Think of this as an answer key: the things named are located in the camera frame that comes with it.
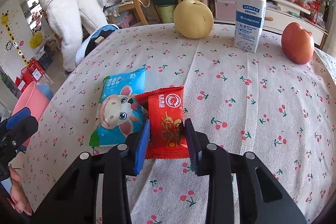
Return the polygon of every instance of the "woman's hand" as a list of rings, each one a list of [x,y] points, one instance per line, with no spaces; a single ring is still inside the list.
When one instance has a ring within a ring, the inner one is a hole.
[[[24,211],[27,215],[31,216],[32,208],[21,186],[21,177],[11,165],[8,168],[12,179],[12,188],[9,193],[12,200],[8,199],[8,201],[12,205],[13,209],[17,210],[19,213]]]

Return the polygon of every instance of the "pink storage box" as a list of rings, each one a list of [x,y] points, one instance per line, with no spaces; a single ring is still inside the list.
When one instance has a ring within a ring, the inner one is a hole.
[[[236,0],[215,0],[216,18],[236,20]]]

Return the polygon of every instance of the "blue bag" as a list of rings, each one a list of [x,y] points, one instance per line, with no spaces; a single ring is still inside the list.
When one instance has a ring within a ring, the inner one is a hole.
[[[97,128],[90,146],[108,146],[125,142],[127,136],[142,130],[146,121],[135,96],[144,92],[146,69],[107,76],[97,108]]]

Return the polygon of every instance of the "blue gripper pad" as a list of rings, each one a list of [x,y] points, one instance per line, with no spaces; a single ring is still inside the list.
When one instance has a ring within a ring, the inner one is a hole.
[[[190,164],[197,175],[199,157],[201,156],[202,150],[190,118],[184,121],[184,135],[187,141]]]
[[[30,116],[30,114],[31,112],[29,108],[25,107],[21,109],[19,112],[7,119],[6,128],[8,130],[14,128],[14,126],[16,126],[24,118]]]
[[[134,164],[134,172],[138,175],[143,168],[143,164],[145,162],[145,156],[147,151],[148,142],[150,139],[151,130],[149,127],[149,120],[146,121],[146,124],[143,128],[143,132],[141,134],[138,149],[135,152],[135,164]]]

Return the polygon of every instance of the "fingernail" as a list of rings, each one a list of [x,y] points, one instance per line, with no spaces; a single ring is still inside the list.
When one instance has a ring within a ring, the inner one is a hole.
[[[22,213],[24,208],[23,208],[22,205],[16,205],[16,206],[15,206],[15,209],[16,209],[19,213]]]

